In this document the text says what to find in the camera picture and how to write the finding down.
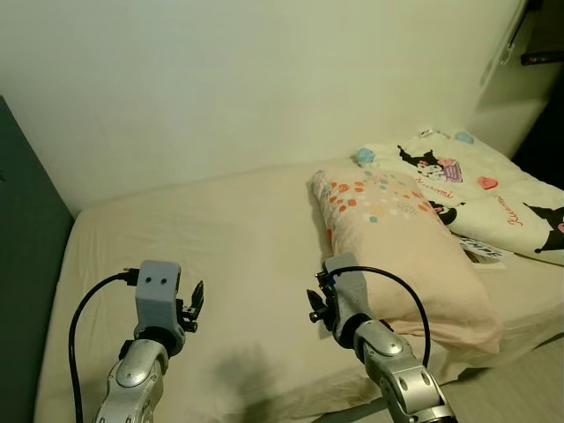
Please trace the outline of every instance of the mattress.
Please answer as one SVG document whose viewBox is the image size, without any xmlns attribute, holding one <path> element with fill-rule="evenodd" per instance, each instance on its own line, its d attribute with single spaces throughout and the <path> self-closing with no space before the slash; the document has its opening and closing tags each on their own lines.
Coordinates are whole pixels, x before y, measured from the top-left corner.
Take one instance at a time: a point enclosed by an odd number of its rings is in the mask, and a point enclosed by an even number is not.
<svg viewBox="0 0 564 423">
<path fill-rule="evenodd" d="M 72 314 L 103 278 L 145 259 L 181 265 L 179 297 L 204 281 L 198 332 L 169 363 L 155 421 L 313 420 L 379 395 L 354 353 L 311 324 L 306 289 L 330 256 L 306 181 L 330 163 L 280 167 L 163 189 L 83 211 L 70 235 L 49 325 L 36 422 L 72 422 L 67 336 Z M 495 356 L 433 343 L 430 370 L 448 382 L 496 366 L 563 331 L 562 268 L 519 256 L 480 274 L 504 324 Z M 88 304 L 77 357 L 85 421 L 137 322 L 134 288 L 114 282 Z M 408 337 L 417 355 L 422 339 Z"/>
</svg>

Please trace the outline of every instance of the pillowcase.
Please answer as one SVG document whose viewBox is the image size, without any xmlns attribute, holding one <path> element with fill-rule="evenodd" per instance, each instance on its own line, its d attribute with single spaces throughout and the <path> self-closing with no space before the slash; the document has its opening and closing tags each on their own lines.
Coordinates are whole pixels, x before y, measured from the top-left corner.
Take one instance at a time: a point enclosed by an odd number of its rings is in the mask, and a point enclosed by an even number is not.
<svg viewBox="0 0 564 423">
<path fill-rule="evenodd" d="M 470 260 L 417 183 L 399 172 L 328 168 L 311 178 L 335 254 L 398 275 L 425 305 L 431 338 L 499 351 L 501 323 Z M 423 336 L 412 297 L 394 281 L 365 274 L 376 318 Z"/>
<path fill-rule="evenodd" d="M 356 160 L 369 170 L 413 176 L 452 232 L 564 264 L 564 192 L 467 132 L 365 145 Z"/>
</svg>

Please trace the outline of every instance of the white comforter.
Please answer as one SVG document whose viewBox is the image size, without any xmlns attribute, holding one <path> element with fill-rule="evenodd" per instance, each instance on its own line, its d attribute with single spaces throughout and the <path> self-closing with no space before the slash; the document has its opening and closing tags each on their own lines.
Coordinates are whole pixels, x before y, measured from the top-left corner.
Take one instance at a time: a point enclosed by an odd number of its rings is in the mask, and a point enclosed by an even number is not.
<svg viewBox="0 0 564 423">
<path fill-rule="evenodd" d="M 357 161 L 411 175 L 456 234 L 564 264 L 564 192 L 467 132 L 365 145 Z"/>
</svg>

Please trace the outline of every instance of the cartoon character print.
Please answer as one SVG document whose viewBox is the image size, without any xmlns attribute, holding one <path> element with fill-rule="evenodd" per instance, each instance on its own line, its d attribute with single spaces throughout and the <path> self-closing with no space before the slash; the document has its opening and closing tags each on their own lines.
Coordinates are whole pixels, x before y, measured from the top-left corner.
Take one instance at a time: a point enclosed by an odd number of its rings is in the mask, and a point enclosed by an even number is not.
<svg viewBox="0 0 564 423">
<path fill-rule="evenodd" d="M 535 249 L 535 253 L 538 254 L 541 251 L 564 249 L 564 207 L 553 210 L 544 207 L 535 207 L 526 203 L 523 204 L 529 207 L 541 219 L 545 219 L 553 229 L 548 233 L 545 245 L 540 249 Z"/>
<path fill-rule="evenodd" d="M 455 159 L 435 157 L 433 150 L 429 150 L 422 156 L 411 156 L 401 145 L 398 145 L 399 157 L 403 161 L 413 165 L 423 176 L 432 180 L 444 180 L 450 182 L 462 182 L 462 172 Z"/>
<path fill-rule="evenodd" d="M 433 210 L 439 215 L 439 219 L 445 225 L 450 225 L 456 219 L 456 208 L 447 207 L 446 205 L 438 204 L 435 201 L 429 200 L 429 203 L 433 206 Z"/>
</svg>

